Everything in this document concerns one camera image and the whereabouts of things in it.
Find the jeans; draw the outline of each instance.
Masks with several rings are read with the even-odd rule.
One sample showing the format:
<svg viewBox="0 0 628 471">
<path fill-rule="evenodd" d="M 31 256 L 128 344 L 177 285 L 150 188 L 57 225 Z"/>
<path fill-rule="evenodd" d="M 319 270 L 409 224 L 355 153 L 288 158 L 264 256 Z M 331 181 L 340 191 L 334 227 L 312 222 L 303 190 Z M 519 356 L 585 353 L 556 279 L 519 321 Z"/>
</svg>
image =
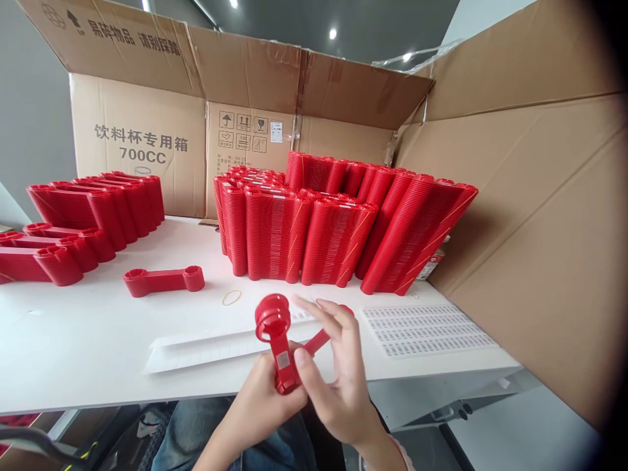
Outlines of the jeans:
<svg viewBox="0 0 628 471">
<path fill-rule="evenodd" d="M 234 396 L 183 400 L 177 404 L 152 471 L 190 471 Z M 317 471 L 305 423 L 297 413 L 263 442 L 245 450 L 228 471 Z"/>
</svg>

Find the white paper strip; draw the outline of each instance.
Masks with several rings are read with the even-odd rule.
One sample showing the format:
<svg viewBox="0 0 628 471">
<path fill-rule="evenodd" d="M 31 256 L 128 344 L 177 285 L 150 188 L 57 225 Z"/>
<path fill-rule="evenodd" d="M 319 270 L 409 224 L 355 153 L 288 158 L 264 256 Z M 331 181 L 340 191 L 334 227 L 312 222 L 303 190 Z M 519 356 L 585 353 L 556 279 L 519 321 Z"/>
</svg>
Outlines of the white paper strip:
<svg viewBox="0 0 628 471">
<path fill-rule="evenodd" d="M 320 330 L 314 320 L 306 312 L 291 313 L 293 327 L 288 331 L 288 339 L 299 343 L 310 340 Z M 253 355 L 268 350 L 270 345 L 259 341 L 255 331 L 250 330 L 221 336 L 200 332 L 158 338 L 150 348 L 152 352 L 144 369 L 145 374 Z"/>
</svg>

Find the person's right hand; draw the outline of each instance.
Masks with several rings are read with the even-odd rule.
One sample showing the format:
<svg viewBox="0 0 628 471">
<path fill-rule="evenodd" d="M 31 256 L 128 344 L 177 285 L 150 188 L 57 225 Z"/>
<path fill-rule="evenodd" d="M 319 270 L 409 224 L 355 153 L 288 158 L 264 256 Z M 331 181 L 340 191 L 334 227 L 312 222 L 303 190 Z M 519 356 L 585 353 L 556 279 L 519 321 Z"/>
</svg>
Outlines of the person's right hand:
<svg viewBox="0 0 628 471">
<path fill-rule="evenodd" d="M 311 313 L 329 335 L 334 352 L 336 380 L 326 384 L 310 354 L 295 350 L 294 362 L 319 419 L 339 441 L 358 447 L 383 427 L 368 397 L 358 321 L 338 304 L 322 299 L 317 304 L 296 297 L 294 302 Z"/>
</svg>

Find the white table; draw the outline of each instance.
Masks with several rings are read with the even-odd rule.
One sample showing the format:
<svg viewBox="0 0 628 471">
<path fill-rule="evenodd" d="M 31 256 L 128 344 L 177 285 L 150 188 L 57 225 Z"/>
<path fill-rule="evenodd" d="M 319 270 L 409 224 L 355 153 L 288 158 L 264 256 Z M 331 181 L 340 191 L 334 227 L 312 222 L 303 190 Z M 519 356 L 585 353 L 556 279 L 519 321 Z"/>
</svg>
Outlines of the white table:
<svg viewBox="0 0 628 471">
<path fill-rule="evenodd" d="M 204 290 L 132 298 L 122 282 L 124 273 L 133 268 L 168 270 L 189 265 L 203 268 Z M 224 306 L 223 297 L 232 290 L 240 290 L 242 296 Z M 450 396 L 454 400 L 463 390 L 477 389 L 521 368 L 499 348 L 390 360 L 381 352 L 360 309 L 448 304 L 430 284 L 417 283 L 411 288 L 410 292 L 418 293 L 417 300 L 410 295 L 367 296 L 355 278 L 341 289 L 234 277 L 213 227 L 199 226 L 196 219 L 167 217 L 155 232 L 86 273 L 73 286 L 0 285 L 0 415 L 234 394 L 254 357 L 145 375 L 148 347 L 158 337 L 205 330 L 220 334 L 244 326 L 253 329 L 255 307 L 272 292 L 348 305 L 360 321 L 366 377 L 377 381 L 370 384 L 371 394 L 384 398 L 401 394 L 412 405 L 417 402 L 414 388 L 419 387 L 421 395 L 433 397 L 427 403 L 418 401 L 423 405 L 415 414 L 445 405 L 443 401 Z M 323 376 L 332 379 L 328 345 L 317 354 L 316 363 Z M 387 379 L 410 380 L 380 381 Z M 423 382 L 417 385 L 413 381 Z M 403 400 L 393 402 L 384 416 L 396 424 L 407 418 L 408 411 Z"/>
</svg>

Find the person's left hand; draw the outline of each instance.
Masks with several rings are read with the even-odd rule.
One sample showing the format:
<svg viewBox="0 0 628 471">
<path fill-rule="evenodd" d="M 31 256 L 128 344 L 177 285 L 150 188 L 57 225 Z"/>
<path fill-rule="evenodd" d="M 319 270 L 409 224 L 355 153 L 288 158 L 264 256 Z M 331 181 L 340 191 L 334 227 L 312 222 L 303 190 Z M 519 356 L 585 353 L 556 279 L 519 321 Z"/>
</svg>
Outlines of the person's left hand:
<svg viewBox="0 0 628 471">
<path fill-rule="evenodd" d="M 290 349 L 299 346 L 292 343 Z M 299 386 L 290 394 L 282 396 L 275 389 L 275 375 L 273 354 L 259 356 L 210 442 L 215 439 L 221 447 L 227 447 L 236 457 L 268 438 L 286 420 L 305 407 L 305 389 Z"/>
</svg>

